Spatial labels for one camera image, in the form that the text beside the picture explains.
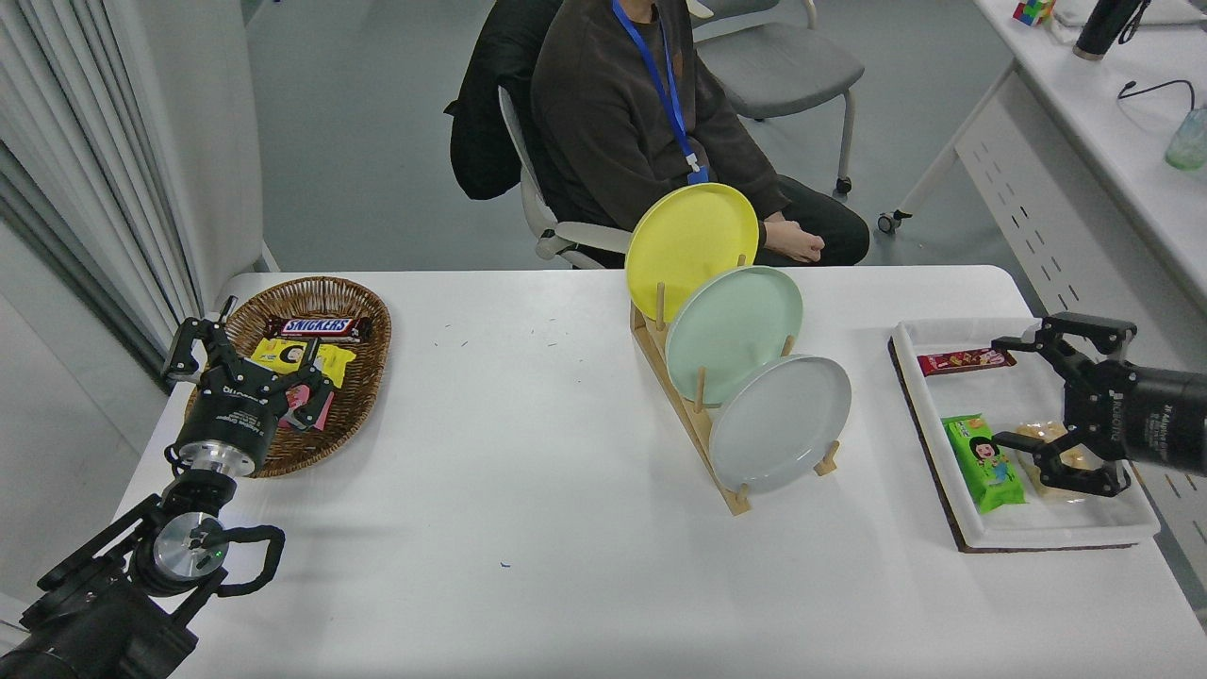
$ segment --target black water bottle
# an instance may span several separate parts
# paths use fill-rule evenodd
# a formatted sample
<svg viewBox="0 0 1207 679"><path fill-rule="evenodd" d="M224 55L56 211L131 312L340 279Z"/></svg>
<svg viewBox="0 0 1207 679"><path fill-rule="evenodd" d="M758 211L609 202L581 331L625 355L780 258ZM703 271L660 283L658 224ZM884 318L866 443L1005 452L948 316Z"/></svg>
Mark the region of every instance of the black water bottle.
<svg viewBox="0 0 1207 679"><path fill-rule="evenodd" d="M1110 48L1110 43L1124 31L1124 27L1147 0L1098 0L1077 39L1073 53L1083 59L1097 62Z"/></svg>

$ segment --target office chair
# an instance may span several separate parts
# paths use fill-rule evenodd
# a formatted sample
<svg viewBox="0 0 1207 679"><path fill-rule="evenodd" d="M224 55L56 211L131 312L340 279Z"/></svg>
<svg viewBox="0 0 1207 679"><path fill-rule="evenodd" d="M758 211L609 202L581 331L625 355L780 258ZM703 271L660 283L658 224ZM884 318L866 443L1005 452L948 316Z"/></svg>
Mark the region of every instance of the office chair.
<svg viewBox="0 0 1207 679"><path fill-rule="evenodd" d="M541 186L536 182L532 158L524 140L515 104L503 87L498 88L498 109L503 113L507 134L512 137L515 152L520 157L520 199L524 203L524 218L536 235L536 253L543 259L560 254L578 268L604 268L575 246L588 245L612 252L628 252L629 240L632 238L628 230L582 221L558 221L546 203Z"/></svg>
<svg viewBox="0 0 1207 679"><path fill-rule="evenodd" d="M696 14L694 27L770 10L780 0L701 0L712 11ZM842 150L834 192L851 191L847 162L855 128L851 86L863 76L863 64L817 31L817 7L803 0L809 28L766 22L724 33L695 43L701 60L721 81L737 115L762 121L806 111L839 94L846 103Z"/></svg>

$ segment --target woven basket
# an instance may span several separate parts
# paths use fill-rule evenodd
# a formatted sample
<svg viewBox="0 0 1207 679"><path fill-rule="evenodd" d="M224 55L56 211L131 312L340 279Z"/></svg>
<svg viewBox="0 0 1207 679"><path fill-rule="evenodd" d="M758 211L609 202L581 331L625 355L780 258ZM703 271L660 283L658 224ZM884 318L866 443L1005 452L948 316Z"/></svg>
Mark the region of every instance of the woven basket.
<svg viewBox="0 0 1207 679"><path fill-rule="evenodd" d="M369 341L346 345L356 353L348 364L344 387L336 391L322 432L280 428L268 449L268 460L253 476L281 476L334 453L373 410L386 356L390 352L390 311L363 285L343 277L311 276L275 285L247 299L227 318L227 334L240 357L250 357L264 336L264 321L276 317L373 318Z"/></svg>

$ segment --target candy wrapper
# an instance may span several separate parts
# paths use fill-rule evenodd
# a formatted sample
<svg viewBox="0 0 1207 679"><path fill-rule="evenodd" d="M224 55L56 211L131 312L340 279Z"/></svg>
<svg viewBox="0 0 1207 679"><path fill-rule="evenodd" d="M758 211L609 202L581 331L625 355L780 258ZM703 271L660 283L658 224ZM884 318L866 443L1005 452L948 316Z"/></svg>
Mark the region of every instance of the candy wrapper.
<svg viewBox="0 0 1207 679"><path fill-rule="evenodd" d="M305 343L298 343L297 339L261 339L251 355L251 361L280 375L288 375L297 371L304 353ZM336 390L342 390L348 364L354 361L356 361L355 352L332 345L319 345L319 356L314 365L331 379Z"/></svg>
<svg viewBox="0 0 1207 679"><path fill-rule="evenodd" d="M917 365L922 369L923 377L990 368L1009 368L1016 363L1009 352L990 349L927 355L917 358Z"/></svg>
<svg viewBox="0 0 1207 679"><path fill-rule="evenodd" d="M373 318L362 317L278 317L264 321L264 336L275 339L309 339L317 336L323 343L360 345L368 343L373 332Z"/></svg>
<svg viewBox="0 0 1207 679"><path fill-rule="evenodd" d="M1027 502L1014 466L993 444L993 432L980 415L945 417L943 427L976 511L986 514L1005 504Z"/></svg>
<svg viewBox="0 0 1207 679"><path fill-rule="evenodd" d="M310 400L310 388L305 385L298 385L285 393L285 399L290 404L290 411L285 414L284 417L276 423L279 429L287 429L292 426L293 429L305 429L305 427L293 417L293 411L298 410L307 402ZM327 396L327 403L322 405L322 412L319 414L319 420L314 421L313 427L319 432L322 432L327 427L327 414L331 412L331 403L336 399L336 393L332 392Z"/></svg>

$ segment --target yellow plate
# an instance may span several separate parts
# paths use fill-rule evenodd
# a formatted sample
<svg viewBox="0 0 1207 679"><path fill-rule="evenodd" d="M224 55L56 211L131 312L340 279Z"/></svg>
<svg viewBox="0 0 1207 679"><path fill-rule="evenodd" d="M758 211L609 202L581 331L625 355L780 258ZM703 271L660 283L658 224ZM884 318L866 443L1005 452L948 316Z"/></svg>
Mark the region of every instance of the yellow plate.
<svg viewBox="0 0 1207 679"><path fill-rule="evenodd" d="M624 273L632 303L658 317L658 283L666 285L663 320L705 280L734 268L741 254L754 262L758 216L740 191L724 183L696 183L654 203L632 232Z"/></svg>

